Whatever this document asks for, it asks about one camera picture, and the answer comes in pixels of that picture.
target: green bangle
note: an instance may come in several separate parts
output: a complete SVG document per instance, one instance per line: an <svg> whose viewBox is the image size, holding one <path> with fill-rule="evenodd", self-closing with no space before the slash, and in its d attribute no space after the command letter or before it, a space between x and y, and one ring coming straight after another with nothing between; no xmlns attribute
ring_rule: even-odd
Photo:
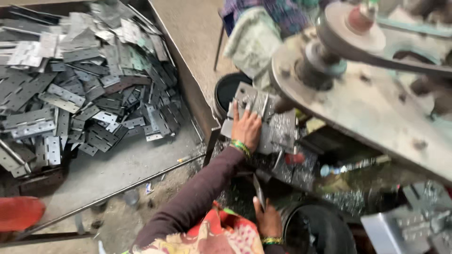
<svg viewBox="0 0 452 254"><path fill-rule="evenodd" d="M284 243L282 237L263 237L260 240L262 245L281 245Z"/></svg>
<svg viewBox="0 0 452 254"><path fill-rule="evenodd" d="M240 142L237 139L233 139L231 141L231 144L237 147L240 151L242 151L246 155L246 157L248 158L251 157L250 149L244 143Z"/></svg>

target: maroon sleeve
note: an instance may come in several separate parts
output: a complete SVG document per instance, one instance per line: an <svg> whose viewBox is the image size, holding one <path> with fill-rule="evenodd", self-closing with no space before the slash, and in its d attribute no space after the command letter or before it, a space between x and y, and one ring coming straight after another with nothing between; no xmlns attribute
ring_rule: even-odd
<svg viewBox="0 0 452 254"><path fill-rule="evenodd" d="M211 209L215 198L226 188L234 175L234 166L244 158L242 152L228 146L146 223L133 245L146 247L157 238L187 232L195 226Z"/></svg>

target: chair leg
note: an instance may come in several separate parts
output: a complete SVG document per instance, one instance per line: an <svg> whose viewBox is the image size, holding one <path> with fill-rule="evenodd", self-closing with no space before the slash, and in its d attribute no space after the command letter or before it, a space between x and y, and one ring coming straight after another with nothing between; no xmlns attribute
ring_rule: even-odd
<svg viewBox="0 0 452 254"><path fill-rule="evenodd" d="M221 26L220 39L218 40L217 55L215 56L215 63L213 65L213 71L217 71L218 56L220 55L220 48L221 48L221 42L223 41L224 31L225 31L225 25L223 24Z"/></svg>

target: woman's hand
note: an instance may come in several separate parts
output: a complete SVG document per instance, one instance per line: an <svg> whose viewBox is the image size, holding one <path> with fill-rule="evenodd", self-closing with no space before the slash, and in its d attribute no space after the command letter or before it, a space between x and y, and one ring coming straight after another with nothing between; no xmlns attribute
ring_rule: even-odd
<svg viewBox="0 0 452 254"><path fill-rule="evenodd" d="M239 117L239 105L234 101L234 123L231 138L236 139L248 147L251 153L256 151L260 139L262 119L256 112L245 110L242 119Z"/></svg>
<svg viewBox="0 0 452 254"><path fill-rule="evenodd" d="M265 212L262 211L259 199L253 198L254 209L256 210L257 229L261 237L282 237L283 223L281 216L275 207L270 204L267 198Z"/></svg>

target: black bucket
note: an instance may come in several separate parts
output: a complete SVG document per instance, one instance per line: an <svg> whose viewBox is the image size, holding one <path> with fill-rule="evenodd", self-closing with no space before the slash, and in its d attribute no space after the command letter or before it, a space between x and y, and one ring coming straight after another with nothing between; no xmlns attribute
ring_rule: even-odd
<svg viewBox="0 0 452 254"><path fill-rule="evenodd" d="M223 76L215 86L215 108L216 118L223 122L226 119L229 103L232 102L240 82L252 85L253 81L244 73L237 72Z"/></svg>
<svg viewBox="0 0 452 254"><path fill-rule="evenodd" d="M353 234L324 202L292 202L280 209L282 236L290 254L356 254Z"/></svg>

